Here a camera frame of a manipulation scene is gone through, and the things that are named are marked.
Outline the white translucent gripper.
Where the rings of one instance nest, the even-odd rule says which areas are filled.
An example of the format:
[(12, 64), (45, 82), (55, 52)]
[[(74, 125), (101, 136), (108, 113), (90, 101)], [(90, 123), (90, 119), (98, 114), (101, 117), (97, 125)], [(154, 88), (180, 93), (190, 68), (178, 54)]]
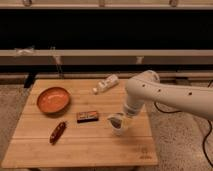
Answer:
[(113, 132), (116, 135), (120, 136), (129, 129), (133, 118), (127, 116), (124, 113), (114, 113), (109, 115), (107, 117), (107, 120), (109, 121), (109, 124), (113, 129)]

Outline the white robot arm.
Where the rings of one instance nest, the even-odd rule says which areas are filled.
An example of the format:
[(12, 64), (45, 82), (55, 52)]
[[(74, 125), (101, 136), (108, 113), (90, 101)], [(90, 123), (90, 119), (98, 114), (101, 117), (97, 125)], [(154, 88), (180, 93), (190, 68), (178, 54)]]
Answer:
[(160, 82), (153, 70), (144, 71), (127, 80), (122, 114), (112, 114), (108, 121), (117, 135), (132, 125), (146, 101), (158, 102), (183, 112), (213, 121), (213, 88), (168, 85)]

